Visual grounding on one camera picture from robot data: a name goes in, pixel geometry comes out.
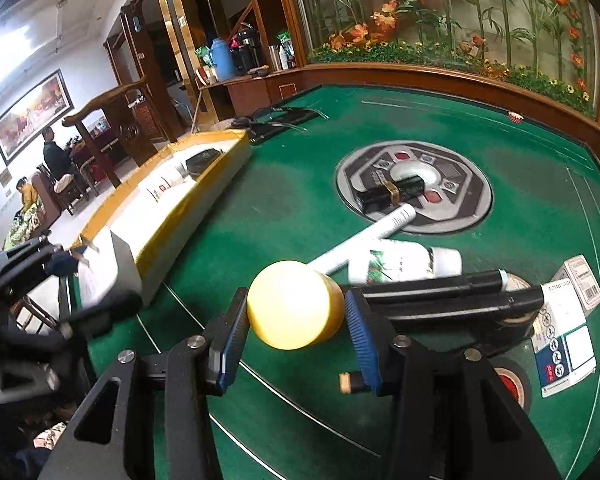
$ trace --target glass panel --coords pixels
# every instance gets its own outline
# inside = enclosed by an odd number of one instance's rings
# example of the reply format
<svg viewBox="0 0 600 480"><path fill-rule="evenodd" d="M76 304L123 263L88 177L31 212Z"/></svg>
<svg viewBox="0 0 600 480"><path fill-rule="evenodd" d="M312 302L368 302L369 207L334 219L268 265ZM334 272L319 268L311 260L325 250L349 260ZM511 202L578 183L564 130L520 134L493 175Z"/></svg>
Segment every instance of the glass panel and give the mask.
<svg viewBox="0 0 600 480"><path fill-rule="evenodd" d="M510 82L594 117L587 0L296 0L310 62L437 66Z"/></svg>

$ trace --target yellow cylinder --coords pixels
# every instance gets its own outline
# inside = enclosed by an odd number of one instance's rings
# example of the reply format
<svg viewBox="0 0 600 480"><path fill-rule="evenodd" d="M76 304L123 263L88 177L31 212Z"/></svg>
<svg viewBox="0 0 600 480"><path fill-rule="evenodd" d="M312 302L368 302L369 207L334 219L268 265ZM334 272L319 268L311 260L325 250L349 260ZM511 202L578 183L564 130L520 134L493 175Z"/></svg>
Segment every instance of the yellow cylinder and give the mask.
<svg viewBox="0 0 600 480"><path fill-rule="evenodd" d="M266 344L295 350L337 332L344 296L329 276L301 262L276 262L251 283L247 313L251 328Z"/></svg>

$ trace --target green felt surface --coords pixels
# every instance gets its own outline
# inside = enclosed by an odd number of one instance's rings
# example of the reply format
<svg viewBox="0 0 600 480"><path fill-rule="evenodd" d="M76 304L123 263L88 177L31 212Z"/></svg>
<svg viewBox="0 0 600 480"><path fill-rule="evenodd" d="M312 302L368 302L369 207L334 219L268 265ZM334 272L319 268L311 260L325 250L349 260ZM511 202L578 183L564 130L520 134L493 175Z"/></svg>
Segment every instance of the green felt surface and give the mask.
<svg viewBox="0 0 600 480"><path fill-rule="evenodd" d="M365 228L368 221L340 201L334 170L348 153L382 140L423 140L455 150L493 188L491 211L477 226L396 238L458 249L467 272L504 268L534 284L547 282L567 258L584 254L600 284L600 170L579 145L526 121L513 124L506 114L430 94L323 87L292 104L319 108L330 118L253 149L171 269L169 288L162 287L140 314L144 327L134 318L91 344L96 370L124 348L141 354L170 348L201 330L196 320L206 324L224 312L235 289L248 286L267 265L308 262ZM343 283L346 272L335 277ZM530 418L562 476L571 479L600 448L600 306L587 325L595 374L547 399L540 396L531 344L507 355L526 369ZM426 335L421 341L438 344ZM214 434L227 479L377 475L390 402L338 392L338 373L356 369L345 326L331 340L293 352L269 348L252 333L243 362L253 373L241 368L229 393L209 400L224 428L215 425ZM164 478L164 452L157 453L156 471Z"/></svg>

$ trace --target blue thermos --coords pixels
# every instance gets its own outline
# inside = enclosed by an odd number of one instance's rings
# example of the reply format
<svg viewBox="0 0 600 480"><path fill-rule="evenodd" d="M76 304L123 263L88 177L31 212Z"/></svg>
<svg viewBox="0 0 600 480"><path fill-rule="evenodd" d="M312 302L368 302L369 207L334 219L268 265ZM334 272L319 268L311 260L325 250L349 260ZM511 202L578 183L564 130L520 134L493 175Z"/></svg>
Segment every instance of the blue thermos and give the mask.
<svg viewBox="0 0 600 480"><path fill-rule="evenodd" d="M215 38L211 43L211 62L216 66L218 81L225 81L237 75L229 46L220 38Z"/></svg>

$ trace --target black jacket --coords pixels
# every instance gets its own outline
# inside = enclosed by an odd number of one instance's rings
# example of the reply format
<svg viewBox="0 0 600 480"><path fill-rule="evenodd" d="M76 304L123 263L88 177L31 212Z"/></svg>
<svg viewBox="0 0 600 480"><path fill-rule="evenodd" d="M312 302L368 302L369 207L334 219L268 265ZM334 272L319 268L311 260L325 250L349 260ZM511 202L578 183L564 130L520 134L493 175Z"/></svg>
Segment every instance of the black jacket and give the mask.
<svg viewBox="0 0 600 480"><path fill-rule="evenodd" d="M74 164L69 154L52 140L45 141L43 149L45 164L54 179L59 180L67 173L73 173Z"/></svg>

